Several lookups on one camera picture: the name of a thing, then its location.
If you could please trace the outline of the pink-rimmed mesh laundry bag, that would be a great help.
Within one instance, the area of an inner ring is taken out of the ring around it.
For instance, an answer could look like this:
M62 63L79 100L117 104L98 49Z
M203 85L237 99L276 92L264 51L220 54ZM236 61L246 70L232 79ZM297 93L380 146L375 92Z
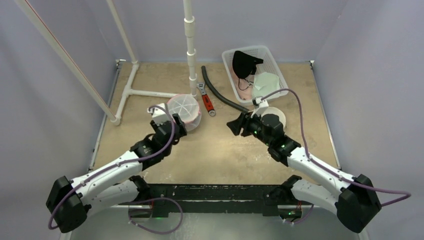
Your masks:
M178 114L190 132L200 125L202 113L198 101L190 94L178 94L167 102L170 114Z

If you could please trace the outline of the pale green bra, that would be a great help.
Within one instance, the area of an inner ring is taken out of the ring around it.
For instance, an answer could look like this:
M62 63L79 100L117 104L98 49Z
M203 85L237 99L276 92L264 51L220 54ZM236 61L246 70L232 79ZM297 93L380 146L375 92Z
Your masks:
M264 97L279 89L279 76L273 73L263 72L254 76L251 95L253 99Z

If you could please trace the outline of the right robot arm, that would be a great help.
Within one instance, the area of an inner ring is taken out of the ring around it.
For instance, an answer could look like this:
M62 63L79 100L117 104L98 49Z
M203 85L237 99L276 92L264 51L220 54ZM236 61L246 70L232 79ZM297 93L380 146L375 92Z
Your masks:
M284 132L277 115L262 117L242 112L226 124L235 136L253 136L267 146L272 159L306 174L314 184L299 179L281 189L288 204L306 201L335 214L350 231L361 233L381 210L372 181L365 175L353 176L308 153L304 146Z

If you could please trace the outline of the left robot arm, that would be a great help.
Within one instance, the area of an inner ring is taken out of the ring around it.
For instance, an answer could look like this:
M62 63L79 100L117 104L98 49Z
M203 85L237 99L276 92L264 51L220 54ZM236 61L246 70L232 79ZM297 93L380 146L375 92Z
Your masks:
M49 230L68 233L108 207L149 201L149 186L139 174L169 156L172 146L188 133L177 113L153 116L150 125L154 132L114 161L79 177L61 176L53 182L45 204Z

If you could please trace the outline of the black bra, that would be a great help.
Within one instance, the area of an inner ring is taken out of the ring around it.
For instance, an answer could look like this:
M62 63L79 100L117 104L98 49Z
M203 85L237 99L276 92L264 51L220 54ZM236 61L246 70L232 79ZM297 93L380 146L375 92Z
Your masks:
M232 69L238 78L239 90L245 91L252 85L252 83L247 80L247 77L250 75L255 75L257 72L257 65L263 63L264 60L262 58L254 57L240 50L236 50L234 52L232 59ZM244 89L241 89L241 80L247 82L247 87L245 87Z

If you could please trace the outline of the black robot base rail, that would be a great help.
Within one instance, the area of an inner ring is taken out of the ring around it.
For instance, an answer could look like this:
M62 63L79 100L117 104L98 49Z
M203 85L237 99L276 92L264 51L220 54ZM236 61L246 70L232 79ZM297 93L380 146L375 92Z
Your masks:
M264 217L300 218L309 202L299 201L289 184L166 184L152 183L139 201L130 204L134 218L167 218L170 213L260 214Z

